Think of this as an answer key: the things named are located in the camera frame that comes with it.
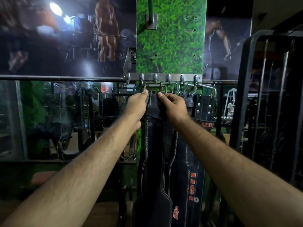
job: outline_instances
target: floor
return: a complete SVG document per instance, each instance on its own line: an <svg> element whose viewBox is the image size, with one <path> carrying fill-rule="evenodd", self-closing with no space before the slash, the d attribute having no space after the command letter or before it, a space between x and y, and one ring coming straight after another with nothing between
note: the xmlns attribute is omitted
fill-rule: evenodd
<svg viewBox="0 0 303 227"><path fill-rule="evenodd" d="M0 202L0 224L12 213L20 204L20 201ZM131 227L132 222L132 202L127 202L127 219L125 227ZM118 202L96 203L89 214L83 227L116 227L118 219Z"/></svg>

